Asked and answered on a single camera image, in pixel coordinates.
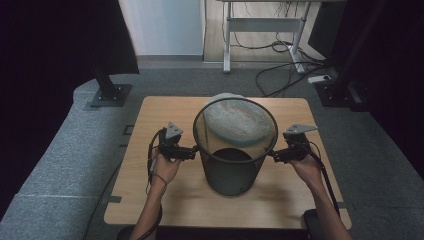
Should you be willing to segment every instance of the wooden tabletop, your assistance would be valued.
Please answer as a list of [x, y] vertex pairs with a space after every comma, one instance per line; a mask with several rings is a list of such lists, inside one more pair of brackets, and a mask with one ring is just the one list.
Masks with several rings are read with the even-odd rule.
[[[183, 129], [180, 146], [193, 147], [193, 120], [207, 97], [146, 97], [104, 216], [109, 224], [135, 224], [146, 201], [147, 150], [154, 134], [168, 122]], [[280, 136], [274, 150], [287, 147], [282, 132], [293, 123], [315, 125], [306, 100], [299, 98], [250, 98], [268, 109], [278, 124]], [[338, 202], [343, 202], [319, 131], [306, 133], [318, 145]], [[181, 163], [177, 176], [162, 200], [161, 225], [186, 227], [304, 229], [302, 214], [315, 208], [312, 195], [289, 164], [267, 157], [252, 188], [237, 197], [222, 196], [206, 182], [200, 154]], [[340, 210], [347, 228], [351, 221]]]

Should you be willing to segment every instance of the floor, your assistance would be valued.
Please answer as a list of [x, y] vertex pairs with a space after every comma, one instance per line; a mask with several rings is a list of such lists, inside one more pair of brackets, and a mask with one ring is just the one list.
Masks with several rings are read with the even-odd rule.
[[[219, 63], [198, 62], [190, 68], [190, 62], [151, 63], [143, 65], [140, 75], [111, 76], [116, 84], [133, 86], [122, 108], [86, 109], [98, 90], [95, 80], [76, 89], [68, 117], [2, 219], [0, 239], [116, 239], [124, 226], [108, 225], [103, 216], [114, 172], [130, 140], [125, 129], [134, 124], [144, 97], [223, 91], [261, 96], [255, 85], [257, 68], [222, 74]], [[267, 81], [261, 81], [267, 92], [291, 76], [287, 69], [267, 74]], [[290, 88], [286, 97], [305, 98], [310, 104], [353, 223], [353, 237], [424, 239], [424, 183], [372, 116], [322, 107], [307, 81]]]
[[[293, 2], [290, 5], [279, 2], [246, 2], [233, 3], [233, 16], [243, 18], [299, 18], [304, 9], [304, 3]], [[312, 3], [307, 22], [302, 34], [299, 47], [310, 56], [323, 59], [323, 57], [312, 49], [308, 44], [309, 35], [312, 30], [320, 3]], [[206, 34], [205, 34], [205, 62], [222, 62], [225, 46], [225, 23], [227, 4], [220, 1], [206, 1]], [[240, 47], [262, 47], [277, 41], [293, 42], [292, 33], [258, 33], [239, 32], [231, 33], [230, 43], [231, 60], [237, 62], [291, 62], [287, 53], [278, 53], [272, 48], [247, 49]], [[285, 50], [285, 46], [278, 46], [277, 50]]]

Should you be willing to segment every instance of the white wall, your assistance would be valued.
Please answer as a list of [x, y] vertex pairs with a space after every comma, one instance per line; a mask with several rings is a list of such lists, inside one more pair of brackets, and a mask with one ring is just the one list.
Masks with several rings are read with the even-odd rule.
[[136, 55], [203, 55], [204, 1], [119, 0]]

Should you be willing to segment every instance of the wrist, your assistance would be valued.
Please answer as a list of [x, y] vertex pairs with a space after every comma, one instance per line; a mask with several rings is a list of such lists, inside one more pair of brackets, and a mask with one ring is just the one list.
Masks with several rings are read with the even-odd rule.
[[157, 174], [153, 174], [149, 193], [164, 194], [167, 186], [168, 184], [165, 182], [165, 179]]
[[311, 190], [311, 192], [314, 194], [326, 194], [326, 190], [322, 182], [309, 182], [306, 185], [308, 186], [309, 190]]

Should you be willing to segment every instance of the gray carpet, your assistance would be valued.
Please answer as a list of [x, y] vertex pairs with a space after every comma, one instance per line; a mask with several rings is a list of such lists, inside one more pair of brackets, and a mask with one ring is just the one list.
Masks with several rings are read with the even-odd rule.
[[[114, 83], [132, 85], [125, 105], [97, 111], [86, 108], [97, 83], [91, 80], [80, 86], [61, 129], [2, 219], [0, 239], [82, 239], [99, 200], [87, 239], [115, 239], [123, 226], [103, 221], [113, 180], [104, 199], [100, 196], [125, 154], [130, 138], [125, 129], [135, 123], [143, 98], [222, 92], [259, 97], [258, 72], [141, 69], [140, 76], [116, 75], [111, 77]], [[283, 86], [288, 76], [287, 69], [267, 72], [261, 76], [261, 85], [272, 92]], [[310, 104], [352, 219], [353, 237], [424, 239], [424, 182], [372, 116], [323, 108], [306, 79], [285, 96], [305, 98]]]

